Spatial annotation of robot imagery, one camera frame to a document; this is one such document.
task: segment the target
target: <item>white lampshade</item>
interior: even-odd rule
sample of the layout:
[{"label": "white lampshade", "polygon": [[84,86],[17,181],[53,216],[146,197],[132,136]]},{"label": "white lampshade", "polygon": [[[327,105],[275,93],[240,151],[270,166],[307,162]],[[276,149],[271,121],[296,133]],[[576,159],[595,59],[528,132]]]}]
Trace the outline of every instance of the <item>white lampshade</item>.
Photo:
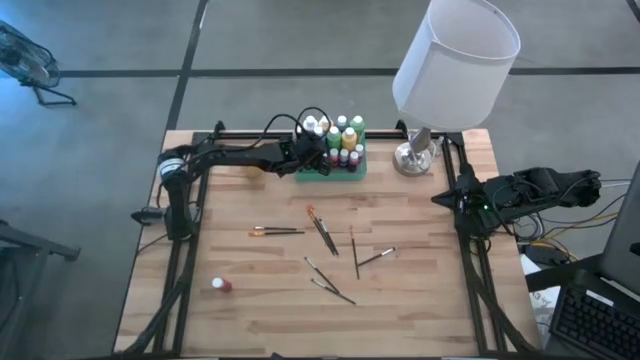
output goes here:
[{"label": "white lampshade", "polygon": [[495,6],[432,0],[393,80],[401,117],[435,130],[479,125],[519,51],[518,32]]}]

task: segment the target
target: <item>wooden table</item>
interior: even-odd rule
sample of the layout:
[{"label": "wooden table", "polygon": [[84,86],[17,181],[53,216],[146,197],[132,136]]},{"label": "wooden table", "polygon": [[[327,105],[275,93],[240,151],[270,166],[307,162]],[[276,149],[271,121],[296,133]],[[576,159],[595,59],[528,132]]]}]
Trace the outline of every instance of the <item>wooden table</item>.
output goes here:
[{"label": "wooden table", "polygon": [[[170,131],[164,147],[190,143],[192,133]],[[484,181],[497,176],[487,131],[467,131],[464,139],[477,177]],[[299,184],[294,176],[279,179],[275,174],[250,179],[242,168],[213,168],[183,356],[475,355],[453,217],[431,202],[433,195],[448,190],[444,161],[437,158],[426,176],[404,177],[391,162],[399,143],[369,141],[368,174],[357,183]],[[331,256],[309,220],[309,204],[325,219],[339,257]],[[301,227],[307,232],[247,236],[255,225]],[[354,271],[350,226],[361,260],[392,246],[398,249],[363,266],[360,280]],[[163,225],[146,228],[140,246],[164,232]],[[529,342],[538,345],[515,242],[505,236],[492,241],[489,258],[498,301]],[[169,249],[163,240],[137,257],[115,350],[131,344],[157,310]],[[322,279],[304,262],[305,256],[358,305],[311,283],[311,278]],[[230,280],[234,290],[223,294],[212,289],[215,276]],[[486,309],[483,318],[493,344]]]}]

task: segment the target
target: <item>green paint bottle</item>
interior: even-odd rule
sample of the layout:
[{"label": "green paint bottle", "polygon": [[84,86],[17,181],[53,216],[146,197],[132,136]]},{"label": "green paint bottle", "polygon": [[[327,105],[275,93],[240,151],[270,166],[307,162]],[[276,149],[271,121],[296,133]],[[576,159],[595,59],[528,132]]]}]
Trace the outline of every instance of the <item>green paint bottle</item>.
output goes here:
[{"label": "green paint bottle", "polygon": [[342,134],[340,134],[340,130],[335,126],[329,128],[329,133],[327,134],[327,145],[329,146],[329,149],[340,149],[342,147]]},{"label": "green paint bottle", "polygon": [[362,139],[362,134],[364,133],[364,126],[365,126],[362,116],[360,115],[354,116],[353,120],[351,120],[351,122],[349,123],[349,126],[351,126],[353,130],[356,131],[356,134],[358,135],[358,143],[360,143]]}]

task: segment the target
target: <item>floor tile line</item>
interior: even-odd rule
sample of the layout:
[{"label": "floor tile line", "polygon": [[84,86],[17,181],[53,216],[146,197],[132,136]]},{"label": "floor tile line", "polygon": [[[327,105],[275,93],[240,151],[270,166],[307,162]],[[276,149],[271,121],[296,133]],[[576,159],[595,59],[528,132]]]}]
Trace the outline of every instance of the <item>floor tile line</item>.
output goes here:
[{"label": "floor tile line", "polygon": [[[177,107],[189,78],[277,78],[277,77],[390,77],[397,68],[289,68],[289,69],[187,69],[187,70],[64,70],[63,78],[167,78],[179,77],[174,99]],[[640,66],[512,68],[510,75],[636,75]]]},{"label": "floor tile line", "polygon": [[171,102],[171,109],[169,110],[169,117],[167,119],[166,130],[175,130],[178,125],[178,118],[180,117],[180,109],[182,108],[182,101],[184,100],[184,94],[187,91],[187,83],[189,82],[189,73],[193,66],[193,59],[196,55],[196,49],[198,47],[198,40],[200,39],[200,33],[202,30],[202,24],[207,12],[208,0],[200,0],[198,2],[198,8],[196,10],[196,16],[193,20],[193,26],[191,28],[191,36],[189,36],[189,45],[184,55],[184,61],[182,62],[182,69],[178,77],[178,84],[176,85],[176,92]]},{"label": "floor tile line", "polygon": [[627,0],[627,5],[631,8],[631,12],[633,13],[633,16],[636,17],[636,20],[640,22],[640,6],[638,6],[636,0]]}]

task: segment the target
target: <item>fan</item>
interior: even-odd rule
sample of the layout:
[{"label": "fan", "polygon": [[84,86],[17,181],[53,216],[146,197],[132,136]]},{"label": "fan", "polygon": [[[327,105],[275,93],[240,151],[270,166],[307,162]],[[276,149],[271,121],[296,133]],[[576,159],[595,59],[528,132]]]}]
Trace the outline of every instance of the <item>fan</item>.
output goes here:
[{"label": "fan", "polygon": [[[40,105],[76,105],[75,99],[71,96],[51,89],[58,86],[60,82],[60,71],[51,52],[1,20],[0,70],[14,77],[20,85],[32,88]],[[40,91],[46,91],[67,100],[45,101]]]}]

